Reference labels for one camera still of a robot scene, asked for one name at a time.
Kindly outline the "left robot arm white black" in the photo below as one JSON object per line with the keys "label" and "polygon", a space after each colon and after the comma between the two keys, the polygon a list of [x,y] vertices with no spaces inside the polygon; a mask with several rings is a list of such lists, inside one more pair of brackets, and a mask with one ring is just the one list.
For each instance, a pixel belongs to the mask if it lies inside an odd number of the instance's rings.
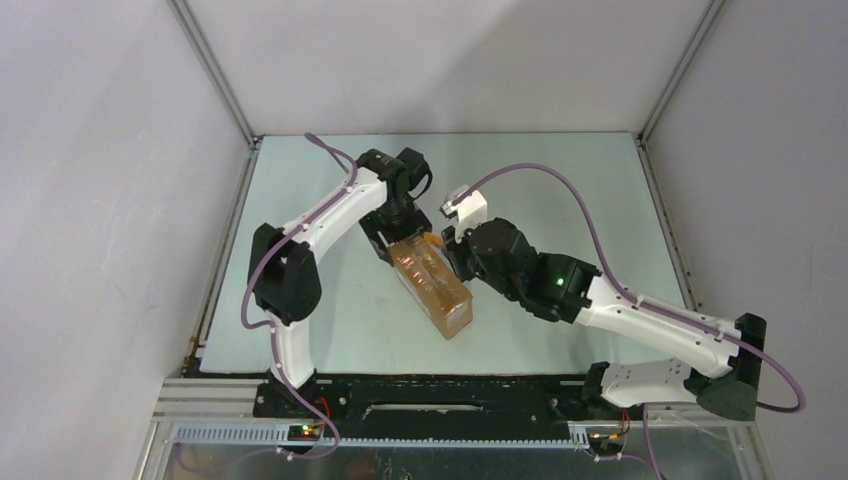
{"label": "left robot arm white black", "polygon": [[277,402],[290,415],[304,416],[316,403],[316,390],[307,383],[315,374],[308,320],[323,293],[322,257],[359,227],[388,262],[391,245],[431,231],[413,192],[429,187],[432,178],[416,150],[390,156],[371,149],[350,162],[344,181],[316,206],[282,227],[265,223],[255,230],[244,298],[268,316],[263,323],[271,330],[271,371],[283,383]]}

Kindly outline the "brown cardboard express box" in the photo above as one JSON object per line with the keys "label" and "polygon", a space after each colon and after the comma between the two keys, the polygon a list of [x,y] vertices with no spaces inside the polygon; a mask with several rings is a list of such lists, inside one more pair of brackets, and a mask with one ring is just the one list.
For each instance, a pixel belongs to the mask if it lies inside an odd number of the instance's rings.
{"label": "brown cardboard express box", "polygon": [[391,264],[445,340],[453,339],[473,320],[473,296],[426,235],[392,244]]}

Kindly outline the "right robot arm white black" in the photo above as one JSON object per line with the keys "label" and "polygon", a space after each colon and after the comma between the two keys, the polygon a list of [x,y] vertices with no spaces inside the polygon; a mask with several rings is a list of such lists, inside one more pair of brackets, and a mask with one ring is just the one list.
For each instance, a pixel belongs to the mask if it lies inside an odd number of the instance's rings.
{"label": "right robot arm white black", "polygon": [[729,420],[755,418],[762,360],[751,350],[764,346],[765,319],[745,313],[728,320],[628,300],[596,266],[537,251],[502,218],[464,234],[449,226],[441,238],[461,281],[477,279],[542,320],[610,331],[668,354],[662,361],[592,364],[581,392],[591,416],[647,403],[693,403]]}

